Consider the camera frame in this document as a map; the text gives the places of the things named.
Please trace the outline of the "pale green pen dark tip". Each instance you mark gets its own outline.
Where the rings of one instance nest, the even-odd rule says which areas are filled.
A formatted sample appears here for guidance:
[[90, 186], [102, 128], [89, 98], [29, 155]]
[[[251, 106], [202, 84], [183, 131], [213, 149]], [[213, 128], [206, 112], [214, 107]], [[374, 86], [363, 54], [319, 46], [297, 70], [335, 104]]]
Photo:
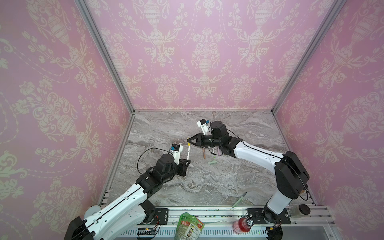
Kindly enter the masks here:
[[233, 204], [232, 204], [232, 208], [235, 208], [235, 207], [237, 207], [239, 204], [240, 204], [240, 202], [242, 202], [242, 200], [244, 199], [244, 197], [246, 196], [246, 194], [247, 194], [248, 192], [245, 192], [245, 193], [243, 193]]

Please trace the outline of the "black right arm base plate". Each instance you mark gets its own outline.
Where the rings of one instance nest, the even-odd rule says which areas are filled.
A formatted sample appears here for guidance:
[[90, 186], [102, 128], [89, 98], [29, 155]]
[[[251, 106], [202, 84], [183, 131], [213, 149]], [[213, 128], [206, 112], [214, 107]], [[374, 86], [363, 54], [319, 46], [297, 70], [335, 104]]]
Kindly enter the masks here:
[[291, 220], [287, 209], [280, 214], [264, 208], [248, 208], [246, 217], [252, 219], [255, 225], [289, 225]]

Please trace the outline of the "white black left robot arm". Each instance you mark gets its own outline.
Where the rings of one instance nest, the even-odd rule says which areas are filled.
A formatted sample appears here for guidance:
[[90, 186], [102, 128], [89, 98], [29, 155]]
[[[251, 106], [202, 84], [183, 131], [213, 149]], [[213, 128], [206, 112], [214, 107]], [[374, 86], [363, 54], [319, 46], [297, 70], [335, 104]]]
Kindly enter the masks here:
[[149, 198], [175, 176], [186, 176], [190, 160], [175, 162], [172, 154], [163, 154], [154, 167], [147, 169], [119, 198], [94, 214], [69, 223], [65, 240], [114, 240], [124, 230], [151, 223], [155, 206]]

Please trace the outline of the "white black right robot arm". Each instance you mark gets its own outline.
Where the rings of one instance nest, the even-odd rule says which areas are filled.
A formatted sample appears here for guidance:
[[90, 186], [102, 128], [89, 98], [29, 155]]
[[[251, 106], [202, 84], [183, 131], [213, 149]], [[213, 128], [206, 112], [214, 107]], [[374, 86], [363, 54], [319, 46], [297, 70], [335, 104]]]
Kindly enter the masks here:
[[218, 147], [223, 155], [249, 161], [269, 170], [275, 175], [277, 189], [263, 208], [266, 222], [276, 224], [282, 212], [293, 201], [307, 191], [310, 179], [298, 156], [287, 151], [276, 153], [252, 146], [236, 137], [213, 137], [198, 133], [188, 139], [188, 143], [201, 148]]

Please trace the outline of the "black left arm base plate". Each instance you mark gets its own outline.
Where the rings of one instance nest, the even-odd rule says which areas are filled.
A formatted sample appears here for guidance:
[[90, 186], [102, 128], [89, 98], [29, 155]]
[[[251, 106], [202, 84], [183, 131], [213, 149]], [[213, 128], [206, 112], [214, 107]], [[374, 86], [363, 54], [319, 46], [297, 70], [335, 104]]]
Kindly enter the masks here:
[[156, 208], [152, 217], [150, 217], [144, 225], [166, 225], [168, 223], [169, 216], [168, 208]]

